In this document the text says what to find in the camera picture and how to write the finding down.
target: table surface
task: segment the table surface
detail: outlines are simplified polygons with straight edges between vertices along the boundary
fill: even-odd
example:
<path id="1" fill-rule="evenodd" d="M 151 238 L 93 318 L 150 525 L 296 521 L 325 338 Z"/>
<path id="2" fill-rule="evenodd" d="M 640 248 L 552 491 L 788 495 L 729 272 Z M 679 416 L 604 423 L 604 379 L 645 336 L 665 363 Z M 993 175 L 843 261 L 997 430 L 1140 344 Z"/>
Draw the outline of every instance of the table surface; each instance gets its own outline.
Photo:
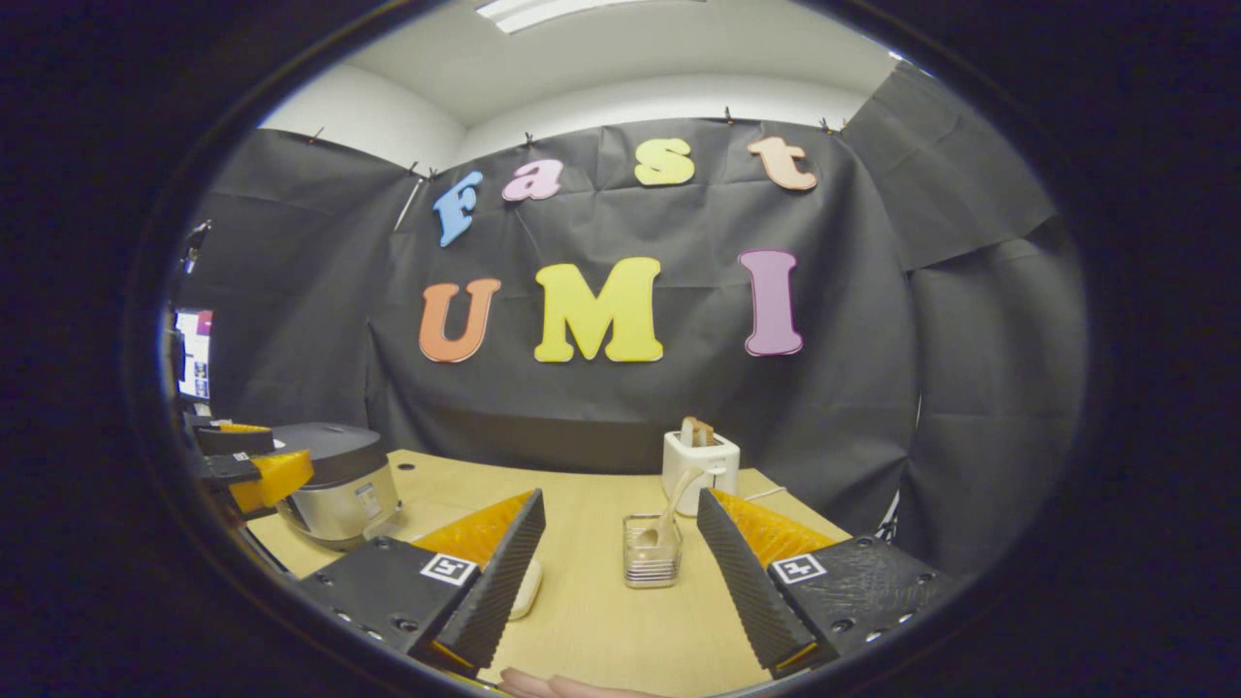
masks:
<path id="1" fill-rule="evenodd" d="M 400 469 L 413 463 L 413 469 Z M 499 682 L 516 667 L 660 696 L 712 696 L 769 681 L 758 666 L 724 576 L 695 519 L 678 515 L 685 542 L 676 584 L 629 589 L 622 573 L 622 519 L 668 503 L 659 476 L 572 474 L 453 461 L 393 451 L 388 467 L 403 509 L 388 535 L 414 540 L 491 503 L 542 488 L 547 527 L 535 559 L 542 585 L 530 614 L 505 627 L 495 659 L 479 677 Z M 737 494 L 778 487 L 756 469 L 738 473 Z M 787 492 L 764 508 L 836 539 L 849 534 Z M 249 524 L 294 575 L 341 556 L 294 532 L 278 515 Z"/>

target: hand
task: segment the hand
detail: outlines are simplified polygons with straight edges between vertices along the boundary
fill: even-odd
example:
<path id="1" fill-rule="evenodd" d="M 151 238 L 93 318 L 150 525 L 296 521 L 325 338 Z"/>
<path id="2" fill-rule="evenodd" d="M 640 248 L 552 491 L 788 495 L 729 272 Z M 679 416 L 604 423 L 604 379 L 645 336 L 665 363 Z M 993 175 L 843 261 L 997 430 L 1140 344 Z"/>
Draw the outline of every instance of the hand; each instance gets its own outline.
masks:
<path id="1" fill-rule="evenodd" d="M 624 688 L 599 688 L 562 676 L 544 679 L 506 668 L 500 672 L 499 689 L 514 698 L 660 698 Z"/>

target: spoon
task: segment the spoon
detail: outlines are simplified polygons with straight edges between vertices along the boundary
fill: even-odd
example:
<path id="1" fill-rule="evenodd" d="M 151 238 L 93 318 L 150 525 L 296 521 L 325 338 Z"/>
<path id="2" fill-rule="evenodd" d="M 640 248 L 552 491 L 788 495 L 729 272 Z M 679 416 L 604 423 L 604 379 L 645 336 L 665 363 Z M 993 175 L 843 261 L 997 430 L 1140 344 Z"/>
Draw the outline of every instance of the spoon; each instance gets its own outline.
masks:
<path id="1" fill-rule="evenodd" d="M 673 520 L 673 512 L 676 510 L 676 503 L 681 501 L 681 496 L 685 494 L 685 489 L 690 486 L 690 483 L 694 482 L 697 476 L 704 473 L 711 476 L 724 474 L 725 468 L 722 466 L 716 466 L 710 469 L 702 468 L 701 466 L 690 466 L 685 468 L 685 472 L 681 473 L 681 479 L 676 481 L 676 487 L 673 488 L 673 496 L 668 499 L 668 508 L 664 509 L 664 513 L 659 514 L 654 525 L 638 534 L 638 539 L 635 542 L 637 545 L 654 548 L 658 546 L 663 539 L 671 538 L 673 532 L 669 529 L 671 528 L 670 522 Z"/>

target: computer monitor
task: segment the computer monitor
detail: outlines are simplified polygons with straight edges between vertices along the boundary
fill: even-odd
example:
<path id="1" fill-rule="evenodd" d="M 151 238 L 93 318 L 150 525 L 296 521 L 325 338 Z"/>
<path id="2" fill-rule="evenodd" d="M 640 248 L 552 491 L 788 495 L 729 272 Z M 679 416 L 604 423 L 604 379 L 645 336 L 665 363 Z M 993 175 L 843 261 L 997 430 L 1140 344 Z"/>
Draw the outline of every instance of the computer monitor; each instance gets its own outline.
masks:
<path id="1" fill-rule="evenodd" d="M 185 337 L 185 373 L 177 381 L 189 400 L 211 400 L 211 310 L 177 308 L 176 329 Z"/>

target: foam letter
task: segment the foam letter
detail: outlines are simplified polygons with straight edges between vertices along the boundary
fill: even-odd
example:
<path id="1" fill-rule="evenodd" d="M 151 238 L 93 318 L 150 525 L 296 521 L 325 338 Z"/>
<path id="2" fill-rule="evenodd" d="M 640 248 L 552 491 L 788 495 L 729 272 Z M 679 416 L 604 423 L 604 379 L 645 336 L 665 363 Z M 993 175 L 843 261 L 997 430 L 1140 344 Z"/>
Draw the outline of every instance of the foam letter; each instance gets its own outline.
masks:
<path id="1" fill-rule="evenodd" d="M 634 155 L 640 163 L 633 169 L 644 186 L 681 184 L 694 176 L 690 144 L 680 138 L 653 138 L 638 147 Z"/>
<path id="2" fill-rule="evenodd" d="M 560 173 L 565 170 L 565 163 L 560 160 L 535 160 L 526 163 L 513 173 L 514 179 L 504 188 L 505 201 L 522 201 L 525 199 L 546 199 L 560 191 Z"/>
<path id="3" fill-rule="evenodd" d="M 437 283 L 422 292 L 426 299 L 422 310 L 422 325 L 418 328 L 418 347 L 422 354 L 432 361 L 464 361 L 483 345 L 486 333 L 486 313 L 491 308 L 491 294 L 500 289 L 500 282 L 494 278 L 479 278 L 465 286 L 469 293 L 469 317 L 465 332 L 459 339 L 444 337 L 444 323 L 448 320 L 448 303 L 460 291 L 455 283 Z"/>
<path id="4" fill-rule="evenodd" d="M 434 210 L 439 211 L 439 220 L 444 224 L 444 233 L 439 237 L 439 246 L 448 247 L 448 243 L 465 232 L 469 227 L 472 219 L 465 214 L 465 211 L 473 211 L 474 204 L 478 202 L 478 195 L 474 194 L 474 186 L 483 181 L 483 173 L 474 170 L 465 175 L 464 179 L 453 185 L 452 189 L 444 193 L 443 196 L 436 201 L 432 206 Z"/>
<path id="5" fill-rule="evenodd" d="M 756 140 L 747 145 L 746 150 L 761 156 L 763 159 L 763 168 L 767 169 L 767 176 L 772 178 L 772 181 L 784 189 L 805 191 L 814 189 L 814 185 L 819 184 L 819 179 L 814 176 L 814 173 L 799 171 L 797 164 L 793 161 L 793 158 L 804 158 L 805 150 L 802 150 L 797 145 L 788 145 L 783 138 L 772 135 L 771 138 Z"/>
<path id="6" fill-rule="evenodd" d="M 535 281 L 544 287 L 544 340 L 535 347 L 540 361 L 567 361 L 573 347 L 565 340 L 566 327 L 573 332 L 582 355 L 593 359 L 612 325 L 612 342 L 604 354 L 613 361 L 656 361 L 664 345 L 655 340 L 652 286 L 659 261 L 628 257 L 617 262 L 598 298 L 586 286 L 575 265 L 552 265 L 539 270 Z"/>
<path id="7" fill-rule="evenodd" d="M 797 257 L 778 250 L 750 250 L 737 261 L 750 271 L 755 296 L 755 332 L 746 340 L 746 351 L 755 356 L 797 354 L 802 335 L 793 329 L 793 299 L 788 274 Z"/>

